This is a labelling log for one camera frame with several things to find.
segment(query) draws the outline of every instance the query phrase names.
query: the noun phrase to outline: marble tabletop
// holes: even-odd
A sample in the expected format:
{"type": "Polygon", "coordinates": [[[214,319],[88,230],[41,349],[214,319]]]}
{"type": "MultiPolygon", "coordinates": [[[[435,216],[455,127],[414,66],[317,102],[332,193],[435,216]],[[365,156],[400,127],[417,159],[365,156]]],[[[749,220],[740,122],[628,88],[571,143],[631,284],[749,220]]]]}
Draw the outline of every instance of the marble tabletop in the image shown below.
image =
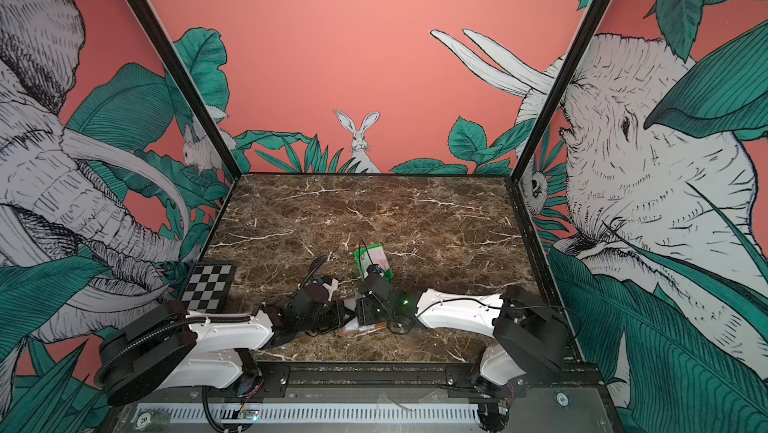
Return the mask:
{"type": "MultiPolygon", "coordinates": [[[[292,294],[314,258],[340,281],[335,298],[362,286],[354,250],[381,243],[398,286],[483,295],[538,288],[502,178],[245,175],[204,260],[237,265],[226,313],[292,294]]],[[[475,361],[493,338],[454,329],[395,335],[300,334],[257,359],[475,361]]]]}

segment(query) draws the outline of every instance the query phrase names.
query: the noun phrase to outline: screw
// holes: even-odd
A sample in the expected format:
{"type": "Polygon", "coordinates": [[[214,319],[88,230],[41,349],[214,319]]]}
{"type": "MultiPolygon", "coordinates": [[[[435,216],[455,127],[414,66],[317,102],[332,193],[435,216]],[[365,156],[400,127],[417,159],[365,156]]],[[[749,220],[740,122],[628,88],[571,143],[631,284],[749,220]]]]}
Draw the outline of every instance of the screw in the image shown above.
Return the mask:
{"type": "Polygon", "coordinates": [[[563,408],[568,406],[568,403],[570,403],[570,400],[568,399],[568,395],[566,395],[563,392],[557,393],[554,396],[554,399],[557,400],[558,405],[562,406],[563,408]]]}

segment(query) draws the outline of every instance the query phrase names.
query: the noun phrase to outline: checkerboard calibration pattern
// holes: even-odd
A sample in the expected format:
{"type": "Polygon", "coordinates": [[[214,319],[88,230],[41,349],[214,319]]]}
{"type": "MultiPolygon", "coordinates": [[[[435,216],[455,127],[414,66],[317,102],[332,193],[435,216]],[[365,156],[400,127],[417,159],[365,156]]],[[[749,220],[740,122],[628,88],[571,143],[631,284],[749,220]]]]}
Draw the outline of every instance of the checkerboard calibration pattern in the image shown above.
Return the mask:
{"type": "Polygon", "coordinates": [[[192,271],[181,302],[188,310],[221,313],[234,276],[235,265],[198,263],[192,271]]]}

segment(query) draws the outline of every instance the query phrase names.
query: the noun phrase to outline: rabbit ear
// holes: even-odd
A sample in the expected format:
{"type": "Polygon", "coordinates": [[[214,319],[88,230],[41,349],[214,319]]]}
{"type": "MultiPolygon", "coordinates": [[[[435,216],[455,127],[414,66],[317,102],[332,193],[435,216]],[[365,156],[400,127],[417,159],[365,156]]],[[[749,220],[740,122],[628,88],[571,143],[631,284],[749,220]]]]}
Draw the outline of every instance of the rabbit ear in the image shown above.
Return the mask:
{"type": "Polygon", "coordinates": [[[192,143],[192,131],[190,130],[189,124],[184,127],[184,141],[187,143],[192,143]]]}
{"type": "Polygon", "coordinates": [[[381,114],[379,112],[368,113],[366,115],[366,119],[362,121],[362,126],[360,127],[360,131],[368,130],[370,127],[373,126],[375,122],[379,121],[380,116],[381,114]]]}
{"type": "Polygon", "coordinates": [[[335,113],[336,117],[339,118],[339,123],[341,123],[341,126],[345,130],[351,131],[352,133],[357,131],[357,128],[355,128],[355,122],[352,121],[352,119],[348,117],[346,113],[339,112],[338,110],[334,110],[333,113],[335,113]]]}

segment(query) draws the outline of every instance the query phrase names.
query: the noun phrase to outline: black cable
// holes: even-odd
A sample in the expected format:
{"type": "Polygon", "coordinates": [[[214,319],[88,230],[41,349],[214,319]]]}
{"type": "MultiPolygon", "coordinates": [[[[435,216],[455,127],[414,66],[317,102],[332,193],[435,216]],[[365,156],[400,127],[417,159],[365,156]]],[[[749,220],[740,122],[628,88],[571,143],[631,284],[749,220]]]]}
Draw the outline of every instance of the black cable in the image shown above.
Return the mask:
{"type": "MultiPolygon", "coordinates": [[[[214,416],[210,413],[210,406],[208,405],[208,389],[209,386],[202,386],[200,389],[202,390],[202,399],[203,399],[203,414],[205,415],[206,421],[208,421],[208,425],[210,425],[211,428],[218,431],[218,433],[224,433],[225,431],[232,431],[232,428],[224,429],[224,424],[222,423],[221,426],[218,426],[216,424],[216,421],[214,420],[214,416]]],[[[237,428],[235,428],[235,431],[245,431],[248,428],[250,428],[253,425],[253,423],[245,423],[245,425],[239,424],[237,428]]]]}
{"type": "Polygon", "coordinates": [[[190,318],[179,320],[178,322],[173,322],[168,325],[161,326],[156,330],[153,330],[149,333],[145,333],[142,336],[139,336],[137,339],[135,339],[134,341],[128,343],[125,347],[123,347],[122,350],[112,355],[111,358],[107,360],[101,366],[101,368],[98,369],[98,371],[96,371],[96,375],[94,375],[94,384],[100,388],[104,386],[104,376],[107,375],[107,373],[109,372],[109,370],[112,369],[115,363],[117,363],[122,357],[124,357],[130,351],[135,350],[139,346],[142,346],[147,342],[157,339],[158,337],[163,336],[168,332],[172,332],[175,329],[180,328],[181,326],[192,325],[194,323],[205,323],[208,319],[210,319],[211,323],[245,323],[250,321],[250,316],[237,316],[234,318],[192,316],[190,318]]]}

